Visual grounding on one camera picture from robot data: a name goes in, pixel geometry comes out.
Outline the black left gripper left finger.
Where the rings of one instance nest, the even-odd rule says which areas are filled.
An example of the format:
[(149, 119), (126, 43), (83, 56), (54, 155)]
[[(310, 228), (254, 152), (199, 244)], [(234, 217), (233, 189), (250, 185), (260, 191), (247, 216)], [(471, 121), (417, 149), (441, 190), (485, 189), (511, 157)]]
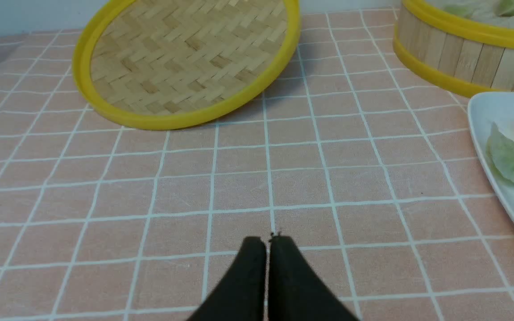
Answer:
[(188, 320), (263, 320), (266, 262), (265, 243), (247, 236), (226, 274)]

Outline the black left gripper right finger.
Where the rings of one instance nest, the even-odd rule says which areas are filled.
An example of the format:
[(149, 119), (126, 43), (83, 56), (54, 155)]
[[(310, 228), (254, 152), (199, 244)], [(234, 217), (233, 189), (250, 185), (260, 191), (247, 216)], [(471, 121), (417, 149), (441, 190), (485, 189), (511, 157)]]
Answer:
[(287, 235), (270, 239), (270, 321), (357, 321)]

